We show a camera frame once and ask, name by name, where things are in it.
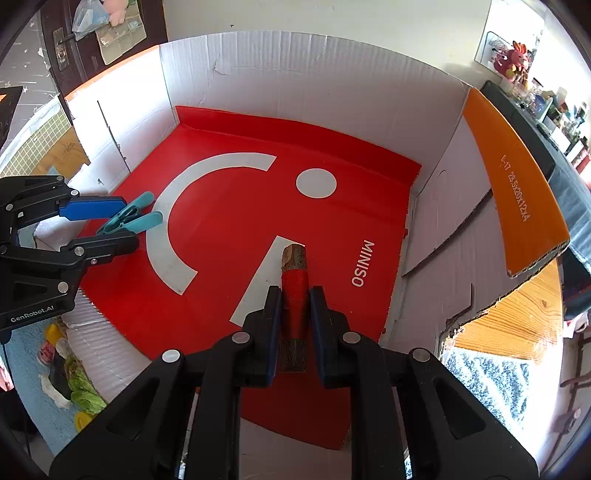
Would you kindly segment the orange cardboard box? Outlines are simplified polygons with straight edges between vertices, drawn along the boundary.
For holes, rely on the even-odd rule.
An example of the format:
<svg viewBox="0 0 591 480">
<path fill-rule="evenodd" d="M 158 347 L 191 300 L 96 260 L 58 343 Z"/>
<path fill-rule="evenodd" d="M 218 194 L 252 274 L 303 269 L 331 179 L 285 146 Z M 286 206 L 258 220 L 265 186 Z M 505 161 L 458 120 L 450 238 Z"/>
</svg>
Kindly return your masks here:
<svg viewBox="0 0 591 480">
<path fill-rule="evenodd" d="M 535 159 L 476 88 L 408 56 L 293 32 L 226 32 L 135 55 L 66 97 L 108 196 L 160 225 L 88 266 L 79 298 L 150 363 L 204 351 L 281 291 L 305 248 L 307 367 L 242 388 L 242 453 L 329 478 L 351 393 L 318 375 L 311 289 L 381 347 L 436 356 L 451 328 L 552 261 L 569 232 Z"/>
</svg>

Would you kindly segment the blue terry towel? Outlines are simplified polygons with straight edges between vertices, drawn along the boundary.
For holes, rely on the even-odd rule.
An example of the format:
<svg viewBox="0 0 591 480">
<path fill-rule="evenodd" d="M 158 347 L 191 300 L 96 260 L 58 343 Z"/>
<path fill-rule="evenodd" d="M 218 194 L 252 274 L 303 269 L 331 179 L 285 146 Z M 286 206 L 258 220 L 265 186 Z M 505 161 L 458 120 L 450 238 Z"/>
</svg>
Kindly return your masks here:
<svg viewBox="0 0 591 480">
<path fill-rule="evenodd" d="M 51 453 L 57 454 L 77 434 L 74 414 L 78 408 L 57 406 L 42 390 L 41 378 L 49 369 L 38 361 L 37 353 L 48 326 L 43 321 L 14 331 L 1 348 L 1 365 L 10 367 L 26 412 Z M 66 333 L 74 355 L 107 402 L 150 363 L 106 320 L 71 324 Z M 444 365 L 511 433 L 522 435 L 531 362 L 452 348 L 444 355 Z"/>
</svg>

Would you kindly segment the red plush toy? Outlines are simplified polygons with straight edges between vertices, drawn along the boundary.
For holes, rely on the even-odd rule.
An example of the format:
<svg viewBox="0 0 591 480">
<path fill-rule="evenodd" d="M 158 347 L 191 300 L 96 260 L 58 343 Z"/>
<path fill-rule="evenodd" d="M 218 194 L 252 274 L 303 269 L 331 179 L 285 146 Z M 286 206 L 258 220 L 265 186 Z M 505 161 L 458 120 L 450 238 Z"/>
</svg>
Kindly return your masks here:
<svg viewBox="0 0 591 480">
<path fill-rule="evenodd" d="M 527 73 L 529 66 L 530 58 L 527 46 L 516 41 L 512 42 L 509 49 L 498 50 L 493 61 L 496 72 L 511 83 Z"/>
</svg>

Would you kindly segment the white figure piece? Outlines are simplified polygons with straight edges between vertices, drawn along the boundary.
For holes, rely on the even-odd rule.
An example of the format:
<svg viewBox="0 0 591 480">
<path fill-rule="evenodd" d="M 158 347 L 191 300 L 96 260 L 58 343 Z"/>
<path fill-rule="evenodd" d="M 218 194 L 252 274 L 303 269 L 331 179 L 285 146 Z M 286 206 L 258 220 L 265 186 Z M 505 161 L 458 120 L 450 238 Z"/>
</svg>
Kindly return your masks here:
<svg viewBox="0 0 591 480">
<path fill-rule="evenodd" d="M 39 379 L 43 393 L 52 400 L 57 408 L 68 409 L 70 407 L 71 402 L 51 384 L 48 375 L 40 375 Z"/>
</svg>

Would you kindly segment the side table with blue cloth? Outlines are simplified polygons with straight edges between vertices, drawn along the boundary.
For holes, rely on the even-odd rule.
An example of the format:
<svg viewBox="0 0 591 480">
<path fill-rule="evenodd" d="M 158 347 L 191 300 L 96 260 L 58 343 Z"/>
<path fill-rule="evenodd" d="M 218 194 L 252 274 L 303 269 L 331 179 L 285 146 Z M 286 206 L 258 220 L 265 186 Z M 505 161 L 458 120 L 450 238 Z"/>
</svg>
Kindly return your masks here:
<svg viewBox="0 0 591 480">
<path fill-rule="evenodd" d="M 488 80 L 481 93 L 501 112 L 544 174 L 566 222 L 570 244 L 562 254 L 565 318 L 590 309 L 590 190 L 557 147 L 544 137 L 525 109 Z"/>
</svg>

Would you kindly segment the green fuzzy ball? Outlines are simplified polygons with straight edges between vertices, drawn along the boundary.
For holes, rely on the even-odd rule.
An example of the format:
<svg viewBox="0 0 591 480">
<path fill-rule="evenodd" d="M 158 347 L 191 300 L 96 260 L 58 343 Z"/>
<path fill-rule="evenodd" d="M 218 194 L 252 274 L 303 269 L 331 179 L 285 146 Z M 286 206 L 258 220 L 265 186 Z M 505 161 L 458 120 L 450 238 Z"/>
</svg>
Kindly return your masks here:
<svg viewBox="0 0 591 480">
<path fill-rule="evenodd" d="M 73 355 L 66 359 L 64 371 L 71 391 L 71 401 L 89 415 L 99 414 L 106 407 L 106 402 L 95 390 L 82 365 Z"/>
</svg>

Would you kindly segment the yellow bottle cap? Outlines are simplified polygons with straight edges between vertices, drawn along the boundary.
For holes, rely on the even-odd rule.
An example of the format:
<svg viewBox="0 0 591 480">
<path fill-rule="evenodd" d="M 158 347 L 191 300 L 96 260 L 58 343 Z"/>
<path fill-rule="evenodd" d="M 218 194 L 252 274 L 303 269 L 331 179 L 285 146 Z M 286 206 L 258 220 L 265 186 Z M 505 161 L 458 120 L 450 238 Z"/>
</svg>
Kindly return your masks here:
<svg viewBox="0 0 591 480">
<path fill-rule="evenodd" d="M 78 433 L 80 433 L 92 420 L 94 415 L 88 414 L 84 411 L 78 411 L 74 416 L 74 425 Z"/>
</svg>

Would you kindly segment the clear plastic bag on door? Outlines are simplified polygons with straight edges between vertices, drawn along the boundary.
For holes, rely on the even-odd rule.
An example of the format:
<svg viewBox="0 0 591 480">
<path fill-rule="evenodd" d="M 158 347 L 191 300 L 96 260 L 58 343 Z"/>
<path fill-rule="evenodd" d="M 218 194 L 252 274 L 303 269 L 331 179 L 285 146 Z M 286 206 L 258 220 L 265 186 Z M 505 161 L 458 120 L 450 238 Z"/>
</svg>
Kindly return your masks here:
<svg viewBox="0 0 591 480">
<path fill-rule="evenodd" d="M 81 0 L 74 13 L 71 31 L 77 39 L 109 22 L 109 14 L 100 0 Z"/>
</svg>

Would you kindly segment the wooden stick with red thread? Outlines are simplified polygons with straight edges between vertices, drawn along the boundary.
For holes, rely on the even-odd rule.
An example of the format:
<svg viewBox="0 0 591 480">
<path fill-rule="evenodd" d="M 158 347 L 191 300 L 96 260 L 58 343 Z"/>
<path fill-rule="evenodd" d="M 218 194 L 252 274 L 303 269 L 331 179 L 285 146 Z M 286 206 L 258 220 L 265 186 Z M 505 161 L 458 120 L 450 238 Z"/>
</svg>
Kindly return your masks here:
<svg viewBox="0 0 591 480">
<path fill-rule="evenodd" d="M 305 315 L 308 308 L 308 268 L 305 248 L 290 244 L 281 254 L 283 317 L 280 325 L 279 362 L 284 372 L 304 372 L 307 367 Z"/>
</svg>

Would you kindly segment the dark wooden door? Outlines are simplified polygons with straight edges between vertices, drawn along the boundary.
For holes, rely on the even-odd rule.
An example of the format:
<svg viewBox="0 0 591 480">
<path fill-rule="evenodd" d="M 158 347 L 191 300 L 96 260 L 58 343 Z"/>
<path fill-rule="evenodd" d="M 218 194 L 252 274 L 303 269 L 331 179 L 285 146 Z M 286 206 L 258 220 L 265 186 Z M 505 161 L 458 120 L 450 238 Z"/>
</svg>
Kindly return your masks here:
<svg viewBox="0 0 591 480">
<path fill-rule="evenodd" d="M 107 64 L 95 32 L 79 41 L 74 39 L 71 28 L 77 4 L 78 1 L 47 1 L 40 10 L 51 75 L 62 96 L 67 96 L 108 67 L 168 40 L 163 2 L 138 1 L 137 7 L 146 38 Z"/>
</svg>

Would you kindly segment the pink plush pig toys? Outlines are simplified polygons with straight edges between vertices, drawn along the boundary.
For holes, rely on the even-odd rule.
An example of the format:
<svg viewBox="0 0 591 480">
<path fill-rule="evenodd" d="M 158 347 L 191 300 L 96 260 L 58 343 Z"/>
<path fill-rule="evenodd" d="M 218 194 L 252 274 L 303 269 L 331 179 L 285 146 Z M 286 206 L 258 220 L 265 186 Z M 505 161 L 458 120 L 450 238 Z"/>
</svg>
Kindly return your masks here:
<svg viewBox="0 0 591 480">
<path fill-rule="evenodd" d="M 109 23 L 112 27 L 124 23 L 126 10 L 130 3 L 130 0 L 102 0 L 103 8 L 109 16 Z"/>
</svg>

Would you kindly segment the teal thread snips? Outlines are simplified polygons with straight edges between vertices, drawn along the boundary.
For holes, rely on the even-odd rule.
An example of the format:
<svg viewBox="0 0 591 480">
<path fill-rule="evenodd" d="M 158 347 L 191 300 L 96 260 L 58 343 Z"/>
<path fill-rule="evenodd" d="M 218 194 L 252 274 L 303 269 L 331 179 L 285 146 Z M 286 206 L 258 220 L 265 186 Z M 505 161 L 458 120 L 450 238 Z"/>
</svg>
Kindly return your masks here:
<svg viewBox="0 0 591 480">
<path fill-rule="evenodd" d="M 160 225 L 163 221 L 161 212 L 150 211 L 144 213 L 144 210 L 154 201 L 155 198 L 152 192 L 143 192 L 105 222 L 96 231 L 96 234 L 111 234 L 120 230 L 139 234 Z"/>
</svg>

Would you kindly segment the yellow small toy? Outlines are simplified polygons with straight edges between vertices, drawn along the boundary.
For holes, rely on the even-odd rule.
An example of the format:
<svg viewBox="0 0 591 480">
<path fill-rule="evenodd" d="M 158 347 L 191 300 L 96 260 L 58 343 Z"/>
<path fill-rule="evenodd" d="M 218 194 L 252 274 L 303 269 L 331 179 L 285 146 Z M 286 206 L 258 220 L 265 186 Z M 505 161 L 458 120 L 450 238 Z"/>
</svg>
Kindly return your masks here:
<svg viewBox="0 0 591 480">
<path fill-rule="evenodd" d="M 64 338 L 64 334 L 59 326 L 55 323 L 50 323 L 44 331 L 45 340 L 53 347 Z"/>
</svg>

